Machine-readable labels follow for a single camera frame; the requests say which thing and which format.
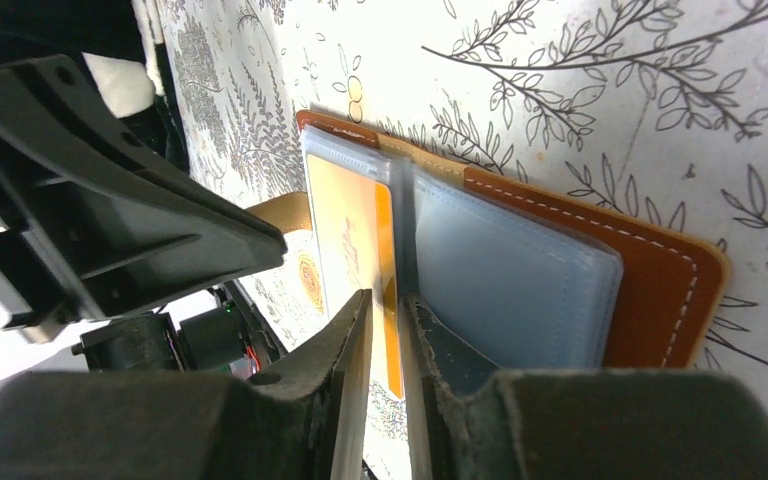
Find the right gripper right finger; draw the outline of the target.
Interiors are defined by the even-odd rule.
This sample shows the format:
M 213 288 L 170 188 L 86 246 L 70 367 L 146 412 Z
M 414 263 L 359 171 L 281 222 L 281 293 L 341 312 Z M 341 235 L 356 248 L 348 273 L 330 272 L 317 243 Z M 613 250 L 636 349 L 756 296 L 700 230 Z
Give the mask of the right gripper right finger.
M 402 299 L 416 479 L 768 479 L 768 416 L 734 378 L 510 370 Z

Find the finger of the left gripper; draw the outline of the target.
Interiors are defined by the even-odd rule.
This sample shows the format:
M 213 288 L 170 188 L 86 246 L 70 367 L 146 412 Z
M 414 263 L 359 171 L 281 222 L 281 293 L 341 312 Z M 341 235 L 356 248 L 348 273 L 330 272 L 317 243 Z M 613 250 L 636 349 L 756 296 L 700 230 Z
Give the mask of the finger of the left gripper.
M 281 265 L 282 233 L 141 143 L 67 57 L 0 67 L 8 328 L 136 315 Z

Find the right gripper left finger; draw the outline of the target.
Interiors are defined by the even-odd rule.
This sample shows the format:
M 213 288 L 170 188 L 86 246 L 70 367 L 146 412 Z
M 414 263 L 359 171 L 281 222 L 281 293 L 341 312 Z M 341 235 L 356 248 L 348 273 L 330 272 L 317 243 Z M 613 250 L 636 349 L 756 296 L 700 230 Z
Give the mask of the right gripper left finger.
M 358 479 L 372 293 L 260 373 L 39 371 L 0 388 L 0 479 Z

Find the brown leather card holder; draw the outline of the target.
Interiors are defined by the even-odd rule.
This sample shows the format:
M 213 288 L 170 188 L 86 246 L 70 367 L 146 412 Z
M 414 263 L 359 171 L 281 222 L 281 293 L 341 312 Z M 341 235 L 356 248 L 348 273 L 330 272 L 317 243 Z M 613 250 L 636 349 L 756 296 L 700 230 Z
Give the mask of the brown leather card holder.
M 399 299 L 504 368 L 685 368 L 723 298 L 729 262 L 685 234 L 446 159 L 311 110 L 296 116 L 307 189 L 279 198 L 316 245 L 306 288 L 328 313 L 308 154 L 391 192 Z

